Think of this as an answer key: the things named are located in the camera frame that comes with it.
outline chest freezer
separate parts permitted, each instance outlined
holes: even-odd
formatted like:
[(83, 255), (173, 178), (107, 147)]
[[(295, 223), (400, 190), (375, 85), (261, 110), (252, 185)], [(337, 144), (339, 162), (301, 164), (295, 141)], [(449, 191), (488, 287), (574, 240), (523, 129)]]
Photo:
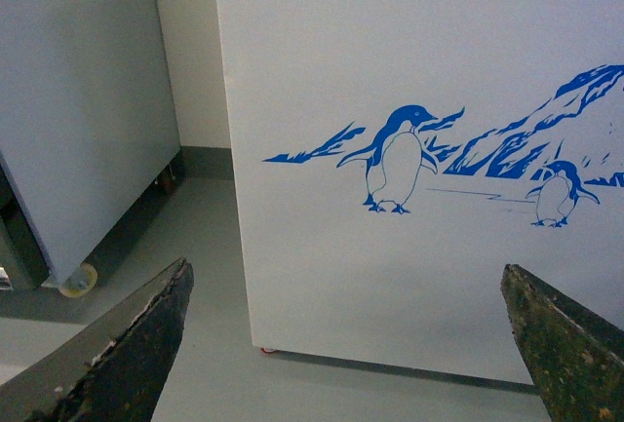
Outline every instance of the chest freezer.
[(624, 0), (217, 0), (253, 344), (530, 382), (519, 263), (624, 326)]
[(0, 163), (60, 285), (179, 150), (156, 0), (2, 5)]

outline iceberg graphic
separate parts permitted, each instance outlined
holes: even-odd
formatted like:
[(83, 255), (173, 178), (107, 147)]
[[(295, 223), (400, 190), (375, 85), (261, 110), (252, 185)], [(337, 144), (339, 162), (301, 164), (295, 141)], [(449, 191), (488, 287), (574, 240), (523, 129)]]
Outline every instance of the iceberg graphic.
[(623, 78), (624, 65), (579, 74), (525, 118), (466, 142), (444, 173), (536, 180), (562, 158), (588, 184), (624, 186)]
[(355, 122), (351, 122), (345, 128), (343, 128), (330, 139), (328, 139), (324, 144), (317, 147), (316, 149), (313, 149), (312, 151), (301, 151), (294, 156), (289, 153), (278, 154), (277, 156), (271, 157), (270, 159), (264, 159), (264, 161), (262, 162), (303, 164), (315, 157), (327, 157), (341, 154), (342, 151), (339, 151), (338, 149), (342, 147), (343, 141), (353, 139), (358, 134), (363, 133), (366, 129), (364, 127), (358, 127), (351, 130), (351, 126), (354, 123)]

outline blue penguin illustration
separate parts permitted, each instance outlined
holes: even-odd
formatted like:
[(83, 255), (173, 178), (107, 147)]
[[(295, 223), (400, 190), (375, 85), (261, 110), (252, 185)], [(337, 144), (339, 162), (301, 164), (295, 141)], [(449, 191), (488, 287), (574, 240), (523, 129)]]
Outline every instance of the blue penguin illustration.
[(526, 194), (526, 198), (537, 196), (537, 221), (532, 225), (545, 225), (550, 221), (550, 227), (562, 227), (567, 224), (567, 218), (576, 208), (579, 198), (589, 198), (600, 204), (598, 197), (583, 188), (576, 166), (568, 161), (556, 161), (544, 166), (552, 171), (554, 176), (546, 183), (533, 188)]
[(417, 128), (430, 120), (435, 117), (420, 105), (400, 107), (390, 114), (371, 144), (347, 154), (336, 165), (366, 161), (368, 196), (364, 205), (370, 206), (369, 211), (386, 211), (381, 204), (394, 203), (392, 212), (409, 212), (404, 204), (413, 192), (420, 167), (438, 172), (436, 160), (422, 148), (416, 135)]

